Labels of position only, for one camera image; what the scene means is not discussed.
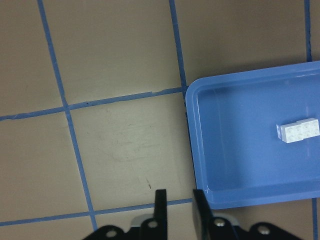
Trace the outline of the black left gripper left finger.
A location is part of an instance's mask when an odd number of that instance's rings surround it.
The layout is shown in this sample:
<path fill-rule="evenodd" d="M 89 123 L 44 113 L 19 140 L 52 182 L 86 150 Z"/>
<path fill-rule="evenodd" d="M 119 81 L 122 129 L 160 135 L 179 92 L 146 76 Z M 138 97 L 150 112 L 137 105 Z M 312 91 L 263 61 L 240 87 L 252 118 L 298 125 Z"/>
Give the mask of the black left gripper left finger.
<path fill-rule="evenodd" d="M 155 191 L 154 221 L 157 223 L 156 237 L 158 240 L 167 239 L 167 191 L 158 189 Z"/>

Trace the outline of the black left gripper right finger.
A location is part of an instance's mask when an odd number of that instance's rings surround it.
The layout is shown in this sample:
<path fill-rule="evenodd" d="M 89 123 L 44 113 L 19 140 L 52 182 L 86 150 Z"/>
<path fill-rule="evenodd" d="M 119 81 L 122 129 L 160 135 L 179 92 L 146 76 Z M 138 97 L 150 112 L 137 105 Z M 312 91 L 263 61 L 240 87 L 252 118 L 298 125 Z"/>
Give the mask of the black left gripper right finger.
<path fill-rule="evenodd" d="M 192 190 L 192 218 L 198 240 L 210 240 L 210 223 L 213 213 L 201 189 Z"/>

